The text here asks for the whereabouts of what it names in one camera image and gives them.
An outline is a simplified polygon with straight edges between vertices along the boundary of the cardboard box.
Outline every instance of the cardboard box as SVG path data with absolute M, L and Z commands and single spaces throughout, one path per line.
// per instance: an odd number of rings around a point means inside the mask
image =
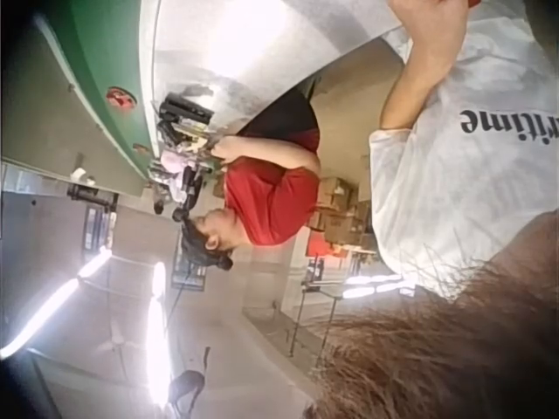
M 353 216 L 327 216 L 324 223 L 324 238 L 332 244 L 358 243 L 363 227 L 361 221 Z
M 348 210 L 350 192 L 351 186 L 340 178 L 322 179 L 316 206 L 322 212 L 331 210 L 333 213 L 344 213 Z
M 307 221 L 306 226 L 314 231 L 324 231 L 326 216 L 320 211 L 315 211 L 313 216 Z
M 349 192 L 348 215 L 355 214 L 359 204 L 359 188 L 352 188 Z

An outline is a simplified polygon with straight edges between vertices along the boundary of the brown hair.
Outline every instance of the brown hair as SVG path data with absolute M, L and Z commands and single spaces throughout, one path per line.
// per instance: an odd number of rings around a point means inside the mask
M 557 417 L 557 281 L 556 268 L 519 279 L 485 267 L 452 303 L 337 322 L 304 418 Z

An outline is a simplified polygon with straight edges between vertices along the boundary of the dark hair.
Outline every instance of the dark hair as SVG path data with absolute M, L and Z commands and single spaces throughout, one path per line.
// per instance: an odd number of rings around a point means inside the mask
M 163 213 L 163 210 L 165 209 L 165 204 L 163 203 L 163 201 L 157 201 L 156 203 L 154 203 L 154 212 L 160 216 Z
M 196 225 L 185 217 L 183 219 L 183 238 L 181 246 L 185 257 L 193 264 L 199 266 L 217 266 L 219 269 L 229 271 L 233 261 L 229 257 L 230 251 L 210 251 L 206 249 L 208 238 L 196 228 Z
M 556 417 L 557 281 L 556 268 L 520 279 L 486 266 L 454 302 L 429 299 L 336 322 L 316 373 L 320 395 L 303 416 Z

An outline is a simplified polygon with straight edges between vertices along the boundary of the woman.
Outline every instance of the woman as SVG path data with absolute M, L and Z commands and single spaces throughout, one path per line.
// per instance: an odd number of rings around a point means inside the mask
M 558 204 L 557 80 L 515 0 L 391 0 L 405 62 L 369 139 L 384 262 L 445 297 Z
M 183 220 L 190 262 L 232 267 L 243 244 L 270 246 L 297 234 L 313 214 L 319 185 L 320 133 L 313 108 L 297 89 L 269 106 L 212 153 L 224 160 L 225 207 Z

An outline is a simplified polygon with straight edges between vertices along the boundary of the stainless steel surface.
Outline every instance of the stainless steel surface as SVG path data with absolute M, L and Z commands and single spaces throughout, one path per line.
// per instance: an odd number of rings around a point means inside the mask
M 235 132 L 324 65 L 397 27 L 386 0 L 144 0 L 144 100 L 180 93 Z M 153 27 L 149 15 L 156 15 Z M 149 43 L 153 67 L 149 68 Z M 154 135 L 155 115 L 148 117 Z

